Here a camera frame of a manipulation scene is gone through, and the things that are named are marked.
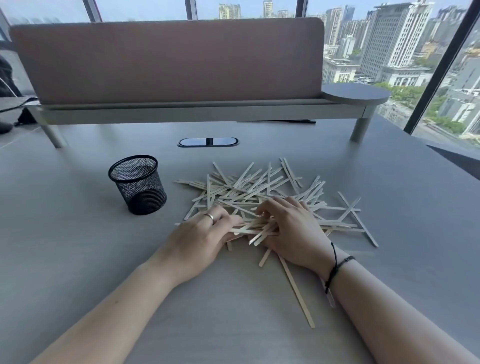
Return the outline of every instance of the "left hand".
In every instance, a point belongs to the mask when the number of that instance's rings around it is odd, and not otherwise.
[[[215,222],[199,212],[181,223],[147,262],[166,269],[173,287],[198,276],[215,260],[223,244],[239,237],[229,230],[242,222],[240,216],[229,215],[219,205],[206,212]]]

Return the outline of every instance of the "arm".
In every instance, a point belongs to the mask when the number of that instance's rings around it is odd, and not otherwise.
[[[32,364],[121,364],[170,291],[209,266],[241,221],[220,206],[182,223],[165,245]]]
[[[304,202],[274,197],[258,214],[274,215],[278,237],[265,244],[280,256],[315,271],[325,281],[335,265],[330,240]],[[338,262],[348,256],[336,247]],[[331,285],[379,363],[480,364],[480,360],[379,281],[356,260],[345,263]]]

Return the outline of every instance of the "sky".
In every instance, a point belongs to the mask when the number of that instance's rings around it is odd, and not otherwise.
[[[96,0],[104,21],[126,20],[184,20],[187,18],[184,0]],[[196,0],[199,19],[218,17],[220,3],[240,4],[242,17],[262,16],[263,0]],[[353,5],[353,19],[364,19],[367,11],[386,0],[309,0],[307,14],[317,15],[327,9],[338,6]],[[404,2],[401,0],[389,3]],[[436,0],[433,13],[454,4],[468,7],[470,0]],[[82,0],[0,0],[0,8],[7,18],[53,18],[64,23],[88,22]],[[287,9],[294,13],[296,0],[273,0],[273,10]]]

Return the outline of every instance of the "black mesh pencil holder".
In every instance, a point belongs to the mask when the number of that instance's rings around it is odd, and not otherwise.
[[[117,185],[131,213],[151,214],[167,201],[157,167],[155,158],[138,155],[119,160],[108,170],[108,176]]]

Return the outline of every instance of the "forearm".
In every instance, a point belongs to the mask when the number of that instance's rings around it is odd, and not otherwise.
[[[338,248],[337,255],[347,256]],[[323,260],[333,267],[333,254]],[[326,279],[325,269],[320,275]],[[379,363],[480,363],[356,261],[341,267],[331,290]]]
[[[168,273],[139,266],[32,364],[120,364],[172,289]]]

